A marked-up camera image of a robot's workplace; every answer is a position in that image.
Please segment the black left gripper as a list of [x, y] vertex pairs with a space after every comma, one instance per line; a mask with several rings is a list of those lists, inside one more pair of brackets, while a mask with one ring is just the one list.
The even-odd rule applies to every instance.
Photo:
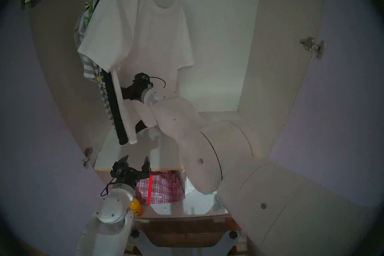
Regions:
[[112, 170], [110, 171], [112, 177], [112, 180], [109, 183], [110, 185], [121, 183], [130, 187], [136, 187], [140, 180], [148, 179], [150, 177], [151, 165], [147, 155], [144, 159], [141, 171], [129, 166], [128, 157], [129, 155], [123, 156], [118, 162], [114, 163]]

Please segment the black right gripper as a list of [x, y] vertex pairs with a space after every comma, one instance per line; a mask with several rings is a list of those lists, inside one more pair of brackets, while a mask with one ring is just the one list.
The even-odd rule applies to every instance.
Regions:
[[121, 93], [124, 100], [144, 101], [145, 94], [152, 88], [150, 76], [141, 72], [135, 75], [129, 87], [121, 88]]

